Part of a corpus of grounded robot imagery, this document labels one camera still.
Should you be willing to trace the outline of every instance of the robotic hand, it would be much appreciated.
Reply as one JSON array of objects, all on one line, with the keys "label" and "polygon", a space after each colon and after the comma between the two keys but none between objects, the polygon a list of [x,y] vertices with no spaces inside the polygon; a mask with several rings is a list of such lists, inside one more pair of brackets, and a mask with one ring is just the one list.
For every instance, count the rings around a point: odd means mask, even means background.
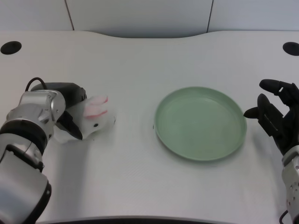
[{"label": "robotic hand", "polygon": [[247,110],[244,116],[258,119],[258,123],[273,137],[282,153],[282,178],[287,192],[287,211],[293,223],[299,224],[299,90],[295,84],[270,79],[262,80],[260,87],[279,96],[290,108],[289,112],[283,116],[264,94],[260,94],[257,107]]},{"label": "robotic hand", "polygon": [[[42,85],[27,91],[34,80]],[[51,196],[42,174],[42,155],[55,124],[82,139],[65,109],[86,99],[85,90],[73,83],[47,83],[34,78],[19,105],[0,129],[0,224],[32,224]]]}]

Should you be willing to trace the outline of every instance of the white plush rabbit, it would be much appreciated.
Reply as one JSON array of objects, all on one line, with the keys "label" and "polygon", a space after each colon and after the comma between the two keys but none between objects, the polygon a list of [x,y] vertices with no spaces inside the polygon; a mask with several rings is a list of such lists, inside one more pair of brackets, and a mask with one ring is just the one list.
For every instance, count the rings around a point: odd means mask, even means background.
[{"label": "white plush rabbit", "polygon": [[[111,114],[110,116],[108,115],[107,96],[91,97],[68,108],[67,112],[73,117],[73,122],[81,131],[83,139],[86,139],[91,133],[102,129],[111,120]],[[59,143],[77,140],[56,126],[54,126],[54,138]]]}]

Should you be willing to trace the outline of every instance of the white table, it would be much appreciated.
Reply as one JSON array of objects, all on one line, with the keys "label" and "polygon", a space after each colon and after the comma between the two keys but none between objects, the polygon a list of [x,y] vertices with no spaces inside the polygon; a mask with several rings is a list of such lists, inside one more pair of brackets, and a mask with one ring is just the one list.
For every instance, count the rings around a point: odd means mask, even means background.
[{"label": "white table", "polygon": [[[215,32],[180,39],[122,39],[82,31],[0,33],[0,121],[33,77],[74,82],[87,95],[107,94],[116,123],[88,140],[44,153],[52,197],[39,222],[108,217],[172,217],[234,224],[272,224],[285,210],[281,154],[256,120],[243,147],[215,162],[189,161],[164,148],[153,129],[160,100],[187,86],[256,106],[264,78],[299,84],[299,57],[285,42],[299,32]],[[287,108],[268,94],[282,112]]]}]

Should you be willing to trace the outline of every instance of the pink rabbit ear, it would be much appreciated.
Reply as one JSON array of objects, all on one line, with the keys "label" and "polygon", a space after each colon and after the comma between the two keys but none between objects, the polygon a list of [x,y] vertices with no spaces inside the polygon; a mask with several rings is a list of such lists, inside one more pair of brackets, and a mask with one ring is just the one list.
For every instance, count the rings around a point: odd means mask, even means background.
[{"label": "pink rabbit ear", "polygon": [[101,105],[108,102],[108,96],[96,96],[90,99],[90,105]]},{"label": "pink rabbit ear", "polygon": [[107,110],[103,110],[99,105],[87,105],[85,107],[83,116],[87,119],[93,119],[107,112]]}]

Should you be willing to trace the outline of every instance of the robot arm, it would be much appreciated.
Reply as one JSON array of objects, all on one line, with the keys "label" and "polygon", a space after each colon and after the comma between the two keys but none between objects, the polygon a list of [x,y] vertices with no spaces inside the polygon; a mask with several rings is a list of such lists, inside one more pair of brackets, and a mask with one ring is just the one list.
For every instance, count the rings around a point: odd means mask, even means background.
[{"label": "robot arm", "polygon": [[24,92],[0,129],[0,223],[36,222],[51,196],[42,155],[53,127],[59,122],[73,136],[80,132],[65,109],[83,101],[85,90],[75,84],[42,83],[51,90],[37,86]]},{"label": "robot arm", "polygon": [[258,119],[283,155],[282,178],[287,192],[286,206],[293,223],[299,223],[299,90],[295,84],[270,79],[262,80],[260,87],[279,96],[290,108],[289,112],[283,116],[265,95],[260,94],[257,107],[247,110],[244,116]]}]

